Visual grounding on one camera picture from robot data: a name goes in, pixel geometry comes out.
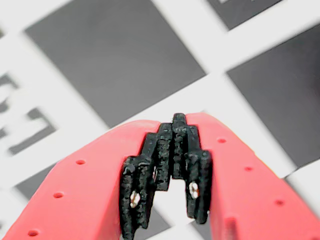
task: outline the metal screw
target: metal screw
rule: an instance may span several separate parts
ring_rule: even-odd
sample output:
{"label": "metal screw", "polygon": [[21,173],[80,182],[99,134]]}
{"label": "metal screw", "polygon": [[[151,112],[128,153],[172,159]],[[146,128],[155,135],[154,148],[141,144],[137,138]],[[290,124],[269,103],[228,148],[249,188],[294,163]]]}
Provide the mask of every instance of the metal screw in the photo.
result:
{"label": "metal screw", "polygon": [[140,194],[136,191],[133,191],[130,196],[130,207],[134,209],[140,202]]}
{"label": "metal screw", "polygon": [[199,188],[198,184],[196,184],[194,181],[190,182],[189,184],[189,191],[190,195],[193,199],[197,199],[199,197]]}
{"label": "metal screw", "polygon": [[158,175],[157,168],[154,167],[153,174],[152,174],[152,178],[153,178],[153,182],[154,182],[154,183],[155,183],[156,180],[157,180],[157,175]]}

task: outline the checkerboard background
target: checkerboard background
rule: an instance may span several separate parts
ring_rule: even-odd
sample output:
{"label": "checkerboard background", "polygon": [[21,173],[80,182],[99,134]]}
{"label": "checkerboard background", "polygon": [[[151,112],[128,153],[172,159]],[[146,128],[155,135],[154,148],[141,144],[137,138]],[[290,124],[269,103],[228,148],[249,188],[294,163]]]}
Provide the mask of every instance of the checkerboard background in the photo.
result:
{"label": "checkerboard background", "polygon": [[[319,7],[0,0],[0,237],[57,161],[123,122],[175,112],[225,123],[320,216]],[[211,239],[186,217],[183,185],[156,193],[137,240]]]}

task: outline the small hole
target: small hole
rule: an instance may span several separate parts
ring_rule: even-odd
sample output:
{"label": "small hole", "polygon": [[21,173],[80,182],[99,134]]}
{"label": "small hole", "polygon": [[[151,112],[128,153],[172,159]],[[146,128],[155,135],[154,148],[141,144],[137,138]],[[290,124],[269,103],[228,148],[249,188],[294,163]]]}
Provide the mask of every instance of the small hole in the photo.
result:
{"label": "small hole", "polygon": [[244,168],[244,170],[247,171],[247,172],[251,172],[251,171],[253,170],[253,168],[250,167],[250,166],[246,166],[246,167]]}
{"label": "small hole", "polygon": [[79,165],[82,165],[82,164],[85,164],[85,163],[86,163],[86,161],[83,160],[83,159],[80,159],[80,160],[76,161],[76,164],[79,164]]}
{"label": "small hole", "polygon": [[224,138],[218,138],[217,141],[220,144],[224,144],[227,140],[225,140]]}
{"label": "small hole", "polygon": [[38,232],[37,230],[30,230],[30,231],[28,232],[28,235],[29,235],[30,237],[37,236],[38,234],[39,234],[39,232]]}
{"label": "small hole", "polygon": [[64,194],[62,192],[56,192],[55,194],[53,194],[53,196],[56,198],[56,199],[59,199],[59,198],[62,198],[64,196]]}
{"label": "small hole", "polygon": [[278,206],[283,206],[285,204],[285,202],[278,199],[278,200],[275,201],[275,204],[278,205]]}
{"label": "small hole", "polygon": [[237,231],[237,222],[234,218],[226,219],[225,239],[237,240],[239,234]]}

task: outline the red plastic surface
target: red plastic surface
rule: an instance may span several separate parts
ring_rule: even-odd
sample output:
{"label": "red plastic surface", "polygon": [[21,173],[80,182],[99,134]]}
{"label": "red plastic surface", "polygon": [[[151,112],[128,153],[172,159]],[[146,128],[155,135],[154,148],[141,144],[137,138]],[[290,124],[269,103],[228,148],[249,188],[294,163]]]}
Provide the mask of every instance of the red plastic surface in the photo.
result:
{"label": "red plastic surface", "polygon": [[4,240],[118,240],[123,161],[137,155],[146,133],[159,125],[122,125],[60,161]]}
{"label": "red plastic surface", "polygon": [[320,240],[319,219],[230,129],[204,113],[187,123],[213,156],[214,240]]}
{"label": "red plastic surface", "polygon": [[[214,240],[320,240],[320,221],[231,130],[204,113],[187,115],[187,123],[213,156]],[[4,240],[118,240],[123,161],[159,125],[125,124],[60,161]]]}

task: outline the gray square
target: gray square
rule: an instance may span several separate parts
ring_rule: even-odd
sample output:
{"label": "gray square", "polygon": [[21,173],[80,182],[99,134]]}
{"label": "gray square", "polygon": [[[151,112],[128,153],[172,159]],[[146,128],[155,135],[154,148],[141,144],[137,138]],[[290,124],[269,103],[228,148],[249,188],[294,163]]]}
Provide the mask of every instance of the gray square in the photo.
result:
{"label": "gray square", "polygon": [[281,0],[208,0],[231,30]]}
{"label": "gray square", "polygon": [[41,183],[45,180],[48,173],[55,166],[55,164],[47,167],[46,169],[38,172],[37,174],[29,177],[27,180],[19,183],[15,187],[28,199],[35,194]]}
{"label": "gray square", "polygon": [[151,210],[148,228],[138,228],[135,232],[134,240],[146,240],[169,228],[171,228],[171,226],[159,215],[157,210],[153,207]]}
{"label": "gray square", "polygon": [[298,167],[320,158],[319,49],[316,25],[228,72]]}
{"label": "gray square", "polygon": [[203,237],[204,240],[212,240],[211,225],[210,225],[209,217],[205,224],[197,224],[196,221],[193,221],[189,223],[189,225],[193,226],[199,232],[199,234]]}
{"label": "gray square", "polygon": [[74,0],[26,32],[110,127],[205,75],[149,0]]}

